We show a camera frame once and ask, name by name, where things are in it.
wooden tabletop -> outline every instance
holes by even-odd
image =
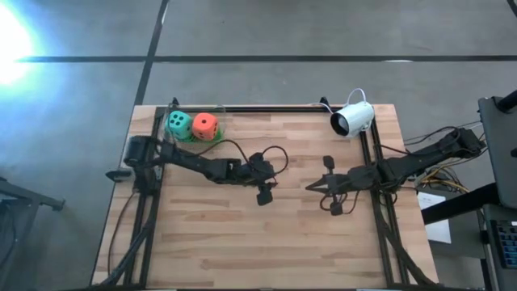
[[[129,137],[150,135],[155,108],[135,107]],[[382,143],[403,150],[395,107],[375,105],[375,111]],[[238,142],[247,155],[273,145],[289,154],[288,169],[276,177],[274,201],[263,207],[257,206],[256,188],[216,185],[200,174],[167,165],[147,287],[385,287],[370,193],[359,194],[352,214],[331,217],[319,208],[321,194],[305,190],[326,173],[323,155],[334,157],[338,173],[364,165],[359,138],[338,136],[329,118],[328,113],[227,114],[225,137]],[[400,154],[385,150],[384,155]],[[241,158],[229,143],[204,156]],[[268,151],[266,159],[275,169],[284,164],[279,150]],[[93,283],[107,276],[108,246],[131,187],[132,182],[116,185]],[[112,268],[128,248],[137,206],[137,198],[133,199],[114,243]],[[349,197],[343,208],[346,211],[351,205]],[[437,281],[415,193],[400,191],[395,209],[404,247],[424,273]]]

green die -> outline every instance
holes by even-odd
[[[188,139],[192,135],[192,118],[181,111],[172,112],[167,118],[166,127],[177,139]]]

gray floor tile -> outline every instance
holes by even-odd
[[[505,0],[401,0],[403,51],[515,55],[517,18]]]
[[[40,56],[146,55],[160,0],[8,0]]]
[[[142,64],[34,65],[0,87],[0,176],[52,197],[41,208],[11,289],[88,285]]]
[[[402,96],[398,63],[155,64],[145,104],[312,103],[322,96],[344,103],[356,86],[368,98]]]
[[[398,54],[399,0],[176,0],[158,55]]]
[[[485,287],[479,259],[435,255],[440,283],[447,287],[480,289]]]
[[[176,0],[158,55],[515,54],[503,0]]]

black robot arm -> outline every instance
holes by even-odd
[[[484,147],[485,142],[479,141],[472,130],[455,129],[435,144],[408,153],[405,157],[387,158],[371,166],[354,167],[346,175],[334,174],[334,160],[325,156],[323,163],[329,169],[328,174],[306,189],[327,196],[372,188],[394,192],[409,176],[420,174],[448,158],[476,157]]]
[[[158,157],[151,161],[147,159],[150,146],[158,153]],[[266,181],[274,178],[276,173],[273,166],[264,160],[263,153],[251,155],[247,163],[242,164],[241,159],[238,158],[204,158],[199,154],[182,150],[176,144],[167,141],[158,141],[147,136],[135,136],[129,139],[124,163],[134,169],[137,183],[139,176],[145,179],[149,174],[146,169],[170,163],[198,172],[214,183],[256,186],[259,189],[258,205],[266,205],[273,201],[271,189],[276,186],[276,183]]]

die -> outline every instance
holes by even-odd
[[[192,133],[202,141],[213,141],[219,130],[217,117],[209,113],[200,113],[192,123]]]
[[[192,136],[192,117],[187,113],[174,111],[167,118],[166,127],[177,139],[187,140]]]

